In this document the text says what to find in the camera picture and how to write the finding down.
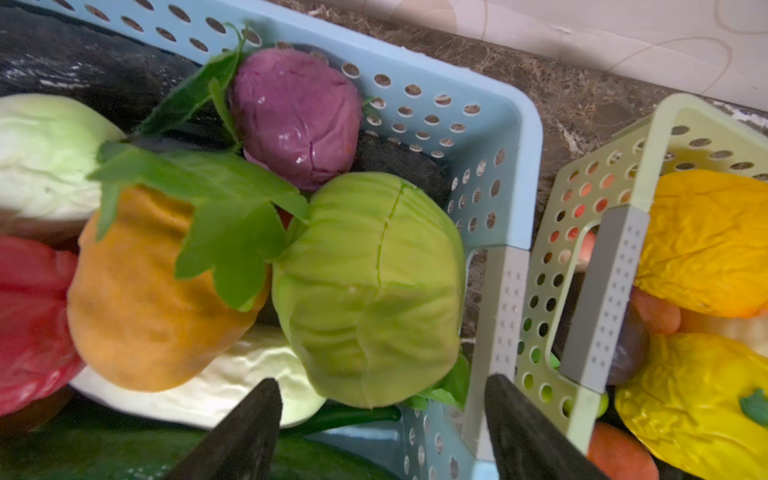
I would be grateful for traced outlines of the green cabbage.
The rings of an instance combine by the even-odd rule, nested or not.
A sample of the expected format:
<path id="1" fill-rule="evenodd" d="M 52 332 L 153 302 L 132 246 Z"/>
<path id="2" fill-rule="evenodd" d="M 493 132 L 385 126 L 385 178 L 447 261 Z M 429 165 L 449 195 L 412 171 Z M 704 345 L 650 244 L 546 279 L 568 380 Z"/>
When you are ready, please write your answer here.
<path id="1" fill-rule="evenodd" d="M 344 174 L 312 196 L 288 235 L 272 301 L 320 395 L 389 406 L 448 374 L 466 258 L 454 222 L 423 190 L 392 174 Z"/>

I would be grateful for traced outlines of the red bell pepper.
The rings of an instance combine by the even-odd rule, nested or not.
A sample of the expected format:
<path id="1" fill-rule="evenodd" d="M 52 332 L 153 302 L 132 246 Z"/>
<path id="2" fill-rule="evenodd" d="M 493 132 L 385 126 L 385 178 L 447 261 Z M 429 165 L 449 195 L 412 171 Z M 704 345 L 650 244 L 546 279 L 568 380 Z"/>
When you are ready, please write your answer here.
<path id="1" fill-rule="evenodd" d="M 78 257 L 32 240 L 1 238 L 1 414 L 66 386 L 84 368 L 67 320 Z"/>

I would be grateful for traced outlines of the orange potato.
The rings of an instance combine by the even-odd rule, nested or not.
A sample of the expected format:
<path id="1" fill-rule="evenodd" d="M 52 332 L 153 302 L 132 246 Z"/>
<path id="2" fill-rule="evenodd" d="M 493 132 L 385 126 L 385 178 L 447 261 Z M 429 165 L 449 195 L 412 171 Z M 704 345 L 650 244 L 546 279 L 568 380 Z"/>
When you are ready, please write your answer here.
<path id="1" fill-rule="evenodd" d="M 102 240 L 93 216 L 81 233 L 67 318 L 85 364 L 129 390 L 157 392 L 199 374 L 254 324 L 269 290 L 249 312 L 227 306 L 211 273 L 174 277 L 191 205 L 145 187 L 122 191 Z"/>

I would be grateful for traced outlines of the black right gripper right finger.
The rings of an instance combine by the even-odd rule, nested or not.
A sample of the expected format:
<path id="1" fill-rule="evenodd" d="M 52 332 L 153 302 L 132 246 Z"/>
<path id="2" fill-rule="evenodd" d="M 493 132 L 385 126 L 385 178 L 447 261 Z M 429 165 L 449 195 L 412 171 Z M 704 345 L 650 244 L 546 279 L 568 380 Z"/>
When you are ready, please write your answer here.
<path id="1" fill-rule="evenodd" d="M 500 479 L 607 478 L 505 375 L 486 380 L 484 405 Z"/>

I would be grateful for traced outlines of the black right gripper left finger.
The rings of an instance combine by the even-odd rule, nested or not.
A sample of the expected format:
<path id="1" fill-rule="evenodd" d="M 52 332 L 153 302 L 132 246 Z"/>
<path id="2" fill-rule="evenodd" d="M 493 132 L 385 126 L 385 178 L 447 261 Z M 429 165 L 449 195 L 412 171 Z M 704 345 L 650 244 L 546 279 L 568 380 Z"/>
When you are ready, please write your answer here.
<path id="1" fill-rule="evenodd" d="M 278 382 L 261 381 L 164 478 L 167 480 L 266 479 L 279 435 Z"/>

